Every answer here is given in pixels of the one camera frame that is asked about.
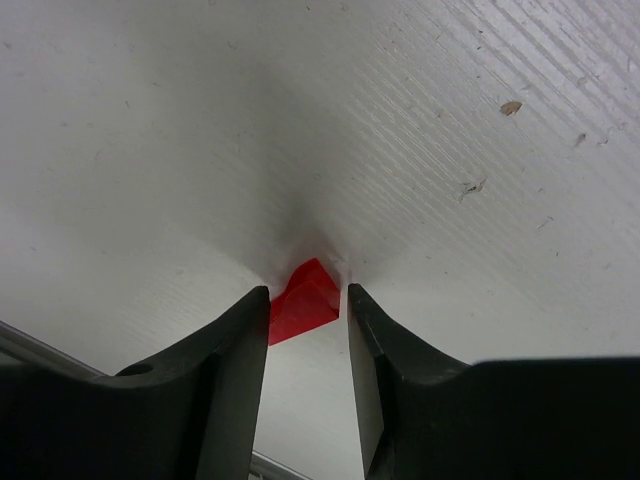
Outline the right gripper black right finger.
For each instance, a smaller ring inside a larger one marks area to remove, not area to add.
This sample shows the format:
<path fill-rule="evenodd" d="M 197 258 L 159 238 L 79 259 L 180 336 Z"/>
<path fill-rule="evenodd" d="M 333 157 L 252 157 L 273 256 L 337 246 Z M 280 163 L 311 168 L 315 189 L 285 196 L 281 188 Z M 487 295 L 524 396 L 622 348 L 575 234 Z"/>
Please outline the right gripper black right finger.
<path fill-rule="evenodd" d="M 635 479 L 639 362 L 469 365 L 393 320 L 359 284 L 348 333 L 368 479 Z"/>

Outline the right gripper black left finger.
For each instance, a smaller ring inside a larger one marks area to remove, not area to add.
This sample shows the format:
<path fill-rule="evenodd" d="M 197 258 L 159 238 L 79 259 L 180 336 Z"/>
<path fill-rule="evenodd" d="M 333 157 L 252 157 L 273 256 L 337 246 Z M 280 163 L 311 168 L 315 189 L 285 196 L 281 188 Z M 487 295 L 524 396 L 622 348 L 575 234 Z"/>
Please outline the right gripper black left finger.
<path fill-rule="evenodd" d="M 245 479 L 269 326 L 268 290 L 119 373 L 1 329 L 5 479 Z"/>

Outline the small red lego wedge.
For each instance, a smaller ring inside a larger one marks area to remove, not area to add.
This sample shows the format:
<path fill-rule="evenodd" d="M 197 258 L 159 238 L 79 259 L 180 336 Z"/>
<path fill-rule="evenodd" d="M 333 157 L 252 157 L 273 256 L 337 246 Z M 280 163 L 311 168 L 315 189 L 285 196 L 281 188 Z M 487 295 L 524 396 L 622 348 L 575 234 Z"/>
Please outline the small red lego wedge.
<path fill-rule="evenodd" d="M 314 330 L 339 318 L 341 290 L 322 263 L 312 258 L 298 266 L 271 301 L 270 346 Z"/>

